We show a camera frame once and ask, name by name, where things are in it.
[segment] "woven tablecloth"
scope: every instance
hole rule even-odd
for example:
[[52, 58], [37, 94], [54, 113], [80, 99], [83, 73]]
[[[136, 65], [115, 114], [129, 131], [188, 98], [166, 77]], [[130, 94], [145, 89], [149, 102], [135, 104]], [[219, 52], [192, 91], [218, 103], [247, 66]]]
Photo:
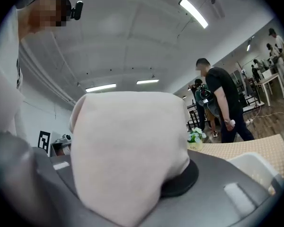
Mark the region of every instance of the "woven tablecloth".
[[280, 134], [244, 142], [203, 144], [200, 152], [225, 160], [246, 152], [257, 152], [284, 178], [284, 141]]

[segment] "ceiling light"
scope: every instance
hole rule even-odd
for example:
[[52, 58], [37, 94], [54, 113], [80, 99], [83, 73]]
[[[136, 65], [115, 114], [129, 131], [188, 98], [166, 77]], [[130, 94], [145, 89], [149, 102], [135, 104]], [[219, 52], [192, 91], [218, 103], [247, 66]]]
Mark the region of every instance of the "ceiling light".
[[203, 28], [208, 26], [208, 23], [203, 18], [203, 16], [199, 13], [199, 11], [187, 0], [180, 0], [179, 5], [184, 7], [188, 12], [191, 13], [192, 16], [202, 25]]
[[144, 84], [144, 83], [153, 83], [153, 82], [158, 82], [159, 79], [155, 80], [146, 80], [146, 81], [137, 81], [137, 84]]
[[91, 88], [85, 89], [85, 91], [87, 93], [90, 93], [90, 92], [103, 90], [103, 89], [108, 89], [108, 88], [113, 88], [113, 87], [116, 87], [116, 84], [104, 85], [104, 86], [100, 86], [100, 87], [91, 87]]

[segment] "potted plant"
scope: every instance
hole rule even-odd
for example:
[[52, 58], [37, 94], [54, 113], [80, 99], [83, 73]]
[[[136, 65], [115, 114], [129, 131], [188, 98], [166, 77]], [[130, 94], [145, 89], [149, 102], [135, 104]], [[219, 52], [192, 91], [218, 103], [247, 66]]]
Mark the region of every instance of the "potted plant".
[[203, 148], [202, 139], [206, 138], [206, 134], [200, 128], [193, 128], [192, 132], [188, 133], [187, 148], [195, 151], [200, 151]]

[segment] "flower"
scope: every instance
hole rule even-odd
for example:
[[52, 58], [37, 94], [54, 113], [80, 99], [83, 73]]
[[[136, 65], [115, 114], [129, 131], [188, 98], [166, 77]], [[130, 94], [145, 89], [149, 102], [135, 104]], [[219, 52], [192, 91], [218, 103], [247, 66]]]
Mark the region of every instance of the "flower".
[[199, 134], [202, 134], [202, 130], [200, 128], [195, 128], [195, 131], [198, 132]]

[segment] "towel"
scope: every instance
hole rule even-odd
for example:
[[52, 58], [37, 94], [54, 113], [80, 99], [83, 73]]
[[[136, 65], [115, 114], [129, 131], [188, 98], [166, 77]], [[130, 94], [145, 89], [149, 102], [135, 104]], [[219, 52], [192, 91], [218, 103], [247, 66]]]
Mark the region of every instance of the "towel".
[[71, 119], [71, 162], [83, 204], [124, 227], [154, 208], [189, 164], [184, 101], [160, 92], [86, 94]]

